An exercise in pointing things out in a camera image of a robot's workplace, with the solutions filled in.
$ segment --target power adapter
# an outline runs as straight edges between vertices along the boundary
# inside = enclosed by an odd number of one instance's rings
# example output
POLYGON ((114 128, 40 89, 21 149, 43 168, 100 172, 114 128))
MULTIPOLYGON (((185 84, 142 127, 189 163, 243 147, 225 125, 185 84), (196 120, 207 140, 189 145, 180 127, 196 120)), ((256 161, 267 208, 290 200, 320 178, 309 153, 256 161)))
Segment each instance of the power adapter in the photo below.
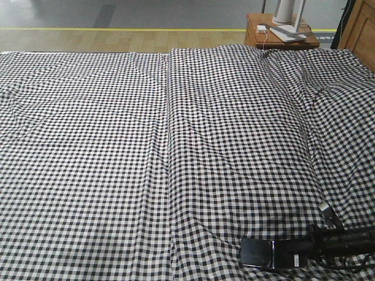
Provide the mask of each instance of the power adapter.
POLYGON ((267 28, 265 27, 265 25, 258 25, 257 26, 257 32, 265 34, 267 32, 267 28))

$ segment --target gingham bed sheet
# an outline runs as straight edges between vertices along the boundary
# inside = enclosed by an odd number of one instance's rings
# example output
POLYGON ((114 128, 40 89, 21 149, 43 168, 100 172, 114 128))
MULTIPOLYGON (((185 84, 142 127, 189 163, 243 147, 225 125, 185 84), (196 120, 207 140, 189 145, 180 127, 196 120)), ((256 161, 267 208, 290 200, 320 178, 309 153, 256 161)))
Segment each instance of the gingham bed sheet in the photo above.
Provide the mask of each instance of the gingham bed sheet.
POLYGON ((192 280, 373 280, 314 262, 238 262, 241 239, 375 224, 375 79, 349 51, 176 49, 169 56, 169 188, 176 275, 192 280))
POLYGON ((2 280, 168 280, 167 55, 6 53, 2 280))
POLYGON ((322 201, 375 223, 374 75, 347 51, 4 53, 0 69, 3 280, 374 275, 239 264, 242 237, 325 225, 322 201))

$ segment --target white device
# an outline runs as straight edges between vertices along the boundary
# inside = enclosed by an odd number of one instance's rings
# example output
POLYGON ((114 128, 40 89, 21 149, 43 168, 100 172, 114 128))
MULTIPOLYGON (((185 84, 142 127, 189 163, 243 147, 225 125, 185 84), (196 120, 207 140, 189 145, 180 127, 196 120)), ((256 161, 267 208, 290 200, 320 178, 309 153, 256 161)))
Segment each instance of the white device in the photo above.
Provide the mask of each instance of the white device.
POLYGON ((278 0, 272 22, 276 25, 290 25, 292 22, 295 0, 278 0))
MULTIPOLYGON (((289 1, 289 0, 285 0, 285 1, 278 0, 278 7, 277 7, 274 18, 276 20, 284 20, 284 19, 278 17, 278 11, 283 10, 283 9, 284 10, 290 9, 289 11, 291 11, 291 16, 292 16, 293 10, 294 10, 294 2, 295 2, 295 0, 291 0, 291 1, 289 1)), ((307 36, 302 32, 298 32, 298 26, 301 22, 302 13, 304 12, 304 8, 305 8, 305 3, 306 3, 306 0, 301 0, 294 26, 292 26, 292 25, 275 26, 273 28, 270 28, 270 31, 272 31, 272 33, 275 34, 277 37, 279 37, 283 42, 294 42, 294 41, 305 40, 307 38, 307 36)))
POLYGON ((258 25, 257 26, 257 32, 265 34, 267 32, 267 28, 265 27, 265 25, 258 25))

